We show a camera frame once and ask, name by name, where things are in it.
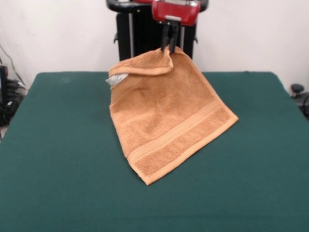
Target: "black knob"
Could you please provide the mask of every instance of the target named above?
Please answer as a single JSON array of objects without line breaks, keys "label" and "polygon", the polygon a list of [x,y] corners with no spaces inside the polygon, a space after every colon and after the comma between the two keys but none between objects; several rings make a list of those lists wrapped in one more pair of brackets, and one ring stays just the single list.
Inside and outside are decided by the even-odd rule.
[{"label": "black knob", "polygon": [[293,84],[291,85],[291,89],[293,93],[299,94],[300,92],[304,91],[304,87],[300,84]]}]

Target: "terry cloth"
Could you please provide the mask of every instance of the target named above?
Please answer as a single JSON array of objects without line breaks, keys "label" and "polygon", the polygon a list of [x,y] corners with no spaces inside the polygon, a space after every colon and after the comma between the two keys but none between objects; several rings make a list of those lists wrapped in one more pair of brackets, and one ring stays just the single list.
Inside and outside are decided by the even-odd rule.
[{"label": "terry cloth", "polygon": [[178,47],[175,53],[167,47],[120,61],[110,69],[107,82],[124,156],[147,185],[238,120]]}]

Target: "metal rod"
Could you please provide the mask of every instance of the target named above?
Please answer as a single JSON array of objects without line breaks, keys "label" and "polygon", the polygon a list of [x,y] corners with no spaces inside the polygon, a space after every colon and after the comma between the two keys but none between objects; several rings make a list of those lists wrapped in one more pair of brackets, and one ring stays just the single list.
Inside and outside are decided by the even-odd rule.
[{"label": "metal rod", "polygon": [[129,31],[130,31],[131,57],[134,57],[134,30],[133,30],[133,14],[132,13],[129,13]]}]

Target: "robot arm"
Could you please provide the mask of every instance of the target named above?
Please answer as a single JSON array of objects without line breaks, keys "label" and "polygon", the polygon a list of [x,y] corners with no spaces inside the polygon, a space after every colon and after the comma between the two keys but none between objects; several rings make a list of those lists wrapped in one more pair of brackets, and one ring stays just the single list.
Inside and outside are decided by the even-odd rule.
[{"label": "robot arm", "polygon": [[198,13],[207,9],[209,0],[106,0],[107,7],[119,13],[152,15],[163,25],[161,50],[167,45],[174,52],[178,31],[182,26],[194,26]]},{"label": "robot arm", "polygon": [[168,44],[170,52],[175,51],[179,27],[194,26],[200,9],[199,0],[154,0],[152,2],[154,20],[164,24],[162,51]]}]

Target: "green felt surface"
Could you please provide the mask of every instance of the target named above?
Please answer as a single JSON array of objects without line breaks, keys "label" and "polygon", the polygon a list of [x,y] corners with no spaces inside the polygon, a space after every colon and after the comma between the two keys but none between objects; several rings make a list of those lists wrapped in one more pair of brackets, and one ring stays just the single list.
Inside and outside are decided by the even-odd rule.
[{"label": "green felt surface", "polygon": [[0,232],[308,232],[309,125],[271,73],[206,73],[239,121],[146,186],[106,73],[42,73],[0,144]]}]

